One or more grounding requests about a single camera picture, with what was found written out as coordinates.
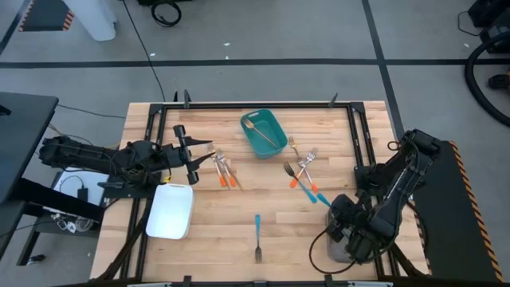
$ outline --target wooden table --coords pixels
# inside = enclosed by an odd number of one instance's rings
[[[364,102],[367,121],[378,162],[387,161],[393,152],[386,148],[394,140],[390,119],[383,101]],[[131,104],[127,112],[121,147],[141,140],[150,104]],[[253,155],[239,119],[251,109],[171,110],[167,113],[163,144],[177,143],[172,127],[184,124],[187,135],[213,140],[221,148],[244,191],[228,190],[218,182],[212,160],[199,170],[200,182],[194,188],[194,210],[189,233],[183,240],[149,238],[143,272],[144,281],[321,281],[324,275],[308,261],[312,239],[324,229],[327,207],[310,203],[305,193],[289,187],[282,163],[295,163],[289,147],[271,159]],[[305,154],[319,148],[309,172],[321,192],[332,201],[345,193],[355,199],[354,149],[345,109],[273,109],[287,136],[294,136],[298,150]],[[153,127],[155,139],[157,124]],[[205,146],[192,147],[194,156],[206,154]],[[365,163],[367,153],[362,148]],[[172,182],[187,184],[185,168],[172,170]],[[104,216],[91,277],[103,273],[126,239],[132,199],[123,199]],[[254,215],[261,215],[263,263],[255,264]],[[424,273],[428,273],[414,214],[407,207],[396,240],[404,254]],[[138,246],[131,253],[130,274]],[[345,267],[326,254],[326,238],[313,251],[314,261],[325,270]],[[377,278],[374,264],[355,265],[335,280]]]

